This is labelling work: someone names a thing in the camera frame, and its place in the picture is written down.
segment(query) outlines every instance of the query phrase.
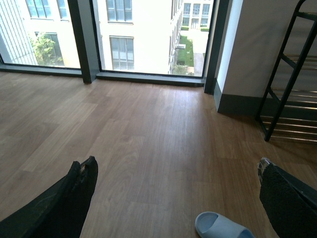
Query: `tree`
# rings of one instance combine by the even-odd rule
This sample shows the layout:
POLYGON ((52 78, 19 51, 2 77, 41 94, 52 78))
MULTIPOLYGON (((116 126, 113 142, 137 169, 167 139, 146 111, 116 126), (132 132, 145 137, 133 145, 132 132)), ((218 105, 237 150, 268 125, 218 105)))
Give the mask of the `tree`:
POLYGON ((56 66, 63 65, 62 57, 57 57, 54 51, 55 42, 39 33, 36 38, 30 38, 38 65, 56 66))

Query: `window sill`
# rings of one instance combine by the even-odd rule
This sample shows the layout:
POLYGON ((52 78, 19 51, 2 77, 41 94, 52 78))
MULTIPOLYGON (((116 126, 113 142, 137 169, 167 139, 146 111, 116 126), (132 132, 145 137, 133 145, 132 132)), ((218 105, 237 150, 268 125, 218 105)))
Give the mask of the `window sill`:
POLYGON ((156 75, 128 72, 100 72, 97 73, 98 79, 128 81, 136 83, 163 84, 174 86, 203 87, 205 80, 202 77, 186 77, 176 75, 156 75))
POLYGON ((31 20, 54 21, 54 19, 52 19, 52 18, 35 18, 35 17, 31 17, 31 20))
POLYGON ((133 25, 133 22, 129 21, 108 21, 110 24, 124 24, 124 25, 133 25))
POLYGON ((68 77, 81 77, 81 69, 79 68, 64 68, 64 67, 45 67, 34 65, 21 64, 0 64, 0 71, 13 73, 31 73, 42 75, 56 75, 68 77))

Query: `facade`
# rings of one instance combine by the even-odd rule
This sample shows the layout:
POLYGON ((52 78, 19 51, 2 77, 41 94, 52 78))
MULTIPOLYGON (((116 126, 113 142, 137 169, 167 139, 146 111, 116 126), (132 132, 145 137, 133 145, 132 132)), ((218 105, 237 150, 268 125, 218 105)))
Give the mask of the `facade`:
POLYGON ((103 69, 172 72, 180 37, 182 0, 98 0, 97 3, 103 69))
POLYGON ((210 26, 212 4, 212 0, 184 0, 182 26, 189 30, 210 26))
POLYGON ((37 65, 15 1, 0 1, 0 50, 5 63, 37 65))
POLYGON ((35 39, 40 33, 54 41, 56 65, 79 68, 79 59, 67 0, 16 0, 20 17, 28 37, 35 39))

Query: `walkway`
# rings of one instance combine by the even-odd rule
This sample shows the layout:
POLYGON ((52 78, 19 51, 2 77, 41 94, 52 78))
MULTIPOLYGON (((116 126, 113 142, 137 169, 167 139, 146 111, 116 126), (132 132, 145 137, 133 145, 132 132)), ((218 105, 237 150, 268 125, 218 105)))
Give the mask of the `walkway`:
POLYGON ((193 41, 194 52, 194 75, 202 76, 204 68, 204 55, 206 52, 206 45, 208 41, 208 32, 202 32, 200 30, 181 31, 182 36, 187 36, 188 40, 193 41))

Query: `floor-to-ceiling window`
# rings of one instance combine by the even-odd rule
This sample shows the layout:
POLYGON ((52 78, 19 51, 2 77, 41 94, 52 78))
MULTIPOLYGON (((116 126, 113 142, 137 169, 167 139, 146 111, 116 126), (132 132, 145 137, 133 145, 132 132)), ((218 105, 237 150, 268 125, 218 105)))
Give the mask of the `floor-to-ceiling window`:
POLYGON ((0 46, 7 64, 80 68, 66 0, 0 1, 0 46))
POLYGON ((209 38, 206 28, 212 12, 210 1, 95 3, 102 70, 202 77, 209 38))

